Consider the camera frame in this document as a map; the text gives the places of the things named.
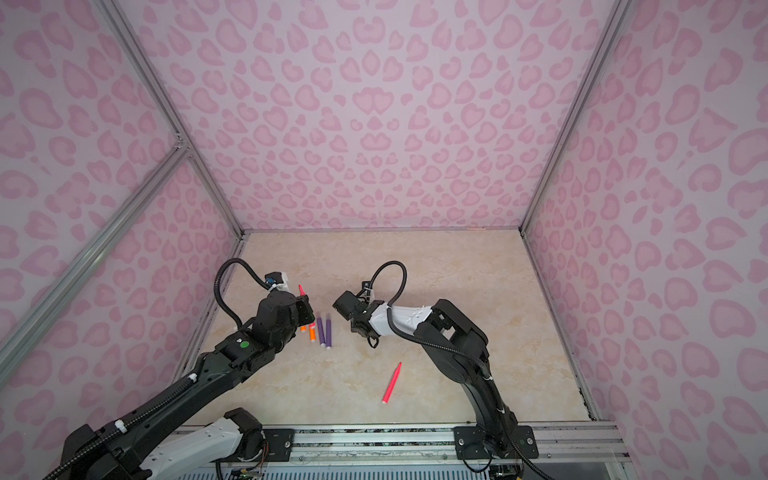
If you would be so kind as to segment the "purple pen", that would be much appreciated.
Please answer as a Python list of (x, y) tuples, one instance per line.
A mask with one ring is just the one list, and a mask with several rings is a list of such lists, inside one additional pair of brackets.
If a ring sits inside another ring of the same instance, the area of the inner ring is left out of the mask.
[(324, 337), (325, 337), (325, 345), (327, 349), (331, 349), (333, 346), (332, 336), (333, 330), (332, 330), (332, 317), (331, 314), (326, 315), (325, 319), (325, 327), (324, 327)]
[(319, 341), (319, 344), (322, 347), (325, 347), (326, 337), (325, 337), (325, 331), (324, 331), (324, 322), (320, 315), (316, 317), (315, 328), (316, 328), (316, 334), (317, 334), (317, 339)]

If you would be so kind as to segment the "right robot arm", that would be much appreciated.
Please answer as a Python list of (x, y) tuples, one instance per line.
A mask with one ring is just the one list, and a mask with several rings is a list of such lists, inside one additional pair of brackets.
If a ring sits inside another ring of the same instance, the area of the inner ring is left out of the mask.
[(499, 459), (520, 460), (539, 457), (532, 430), (518, 422), (496, 386), (487, 335), (453, 303), (440, 299), (433, 306), (398, 307), (364, 293), (346, 291), (333, 308), (371, 347), (386, 336), (418, 344), (440, 373), (462, 387), (478, 432), (474, 441), (467, 442), (470, 455), (487, 453)]

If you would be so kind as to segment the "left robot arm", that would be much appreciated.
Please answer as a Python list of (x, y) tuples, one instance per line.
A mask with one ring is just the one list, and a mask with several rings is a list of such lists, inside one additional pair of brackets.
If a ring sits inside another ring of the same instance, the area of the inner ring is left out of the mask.
[(309, 297), (273, 290), (257, 315), (196, 360), (192, 370), (145, 404), (99, 429), (84, 425), (65, 440), (48, 479), (145, 479), (141, 464), (195, 413), (275, 359), (314, 320)]

